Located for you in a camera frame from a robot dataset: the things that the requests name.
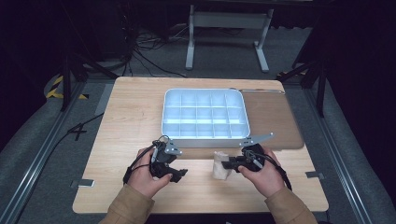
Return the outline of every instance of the white tray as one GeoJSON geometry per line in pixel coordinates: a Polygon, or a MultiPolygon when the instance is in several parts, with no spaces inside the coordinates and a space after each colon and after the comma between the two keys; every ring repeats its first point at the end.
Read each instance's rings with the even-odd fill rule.
{"type": "Polygon", "coordinates": [[[168,90],[162,131],[177,147],[239,147],[250,134],[243,96],[232,89],[168,90]]]}

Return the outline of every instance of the person's left hand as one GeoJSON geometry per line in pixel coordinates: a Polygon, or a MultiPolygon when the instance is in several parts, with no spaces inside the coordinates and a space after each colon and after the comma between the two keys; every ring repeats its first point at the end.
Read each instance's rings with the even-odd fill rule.
{"type": "MultiPolygon", "coordinates": [[[[137,153],[137,156],[139,156],[144,150],[144,148],[140,149],[137,153]]],[[[127,183],[129,186],[149,198],[152,198],[160,189],[169,184],[172,178],[171,174],[165,175],[160,179],[154,179],[152,177],[151,173],[149,172],[149,162],[153,152],[154,149],[150,150],[136,163],[134,168],[138,166],[141,167],[135,169],[132,172],[127,183]]]]}

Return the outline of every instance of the wooden table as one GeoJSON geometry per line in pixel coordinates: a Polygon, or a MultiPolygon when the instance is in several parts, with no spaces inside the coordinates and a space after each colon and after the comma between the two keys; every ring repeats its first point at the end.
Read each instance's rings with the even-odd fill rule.
{"type": "MultiPolygon", "coordinates": [[[[93,179],[95,184],[78,189],[73,204],[76,213],[106,213],[138,149],[161,136],[163,97],[168,89],[176,87],[284,90],[273,80],[119,77],[82,177],[93,179]]],[[[154,196],[152,213],[268,212],[263,196],[242,175],[233,171],[226,181],[212,178],[213,152],[218,148],[181,150],[183,156],[171,167],[189,171],[178,183],[170,183],[154,196]]],[[[221,150],[240,154],[240,148],[221,150]]],[[[306,146],[278,149],[275,154],[288,172],[293,191],[308,208],[326,211],[329,205],[319,180],[305,174],[315,171],[306,146]]]]}

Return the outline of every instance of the brown sleeve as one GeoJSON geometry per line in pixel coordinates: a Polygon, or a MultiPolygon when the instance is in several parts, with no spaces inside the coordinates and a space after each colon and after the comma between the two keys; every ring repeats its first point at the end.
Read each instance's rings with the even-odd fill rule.
{"type": "Polygon", "coordinates": [[[276,224],[317,223],[314,215],[293,192],[283,188],[265,200],[276,224]]]}
{"type": "Polygon", "coordinates": [[[106,217],[100,222],[107,223],[145,223],[154,201],[129,185],[124,185],[119,195],[109,206],[106,217]]]}

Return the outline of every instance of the hand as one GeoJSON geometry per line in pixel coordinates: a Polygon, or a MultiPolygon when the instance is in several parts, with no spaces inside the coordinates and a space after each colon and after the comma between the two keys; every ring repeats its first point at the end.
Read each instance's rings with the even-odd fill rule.
{"type": "MultiPolygon", "coordinates": [[[[274,152],[269,147],[262,148],[264,149],[264,154],[272,157],[274,161],[280,165],[274,152]]],[[[259,172],[249,171],[249,169],[245,166],[239,166],[238,170],[245,178],[250,180],[259,193],[266,198],[269,198],[271,195],[285,188],[285,183],[282,179],[282,176],[276,170],[275,166],[269,161],[265,162],[264,167],[262,167],[259,172]]]]}
{"type": "MultiPolygon", "coordinates": [[[[140,149],[137,153],[137,156],[139,156],[144,150],[144,148],[140,149]]],[[[134,168],[142,165],[143,166],[135,169],[131,173],[131,177],[127,183],[129,186],[149,198],[152,198],[160,189],[169,184],[172,178],[171,174],[165,175],[161,179],[157,180],[152,177],[151,173],[149,172],[149,162],[153,152],[154,149],[150,150],[136,163],[134,168]]]]}

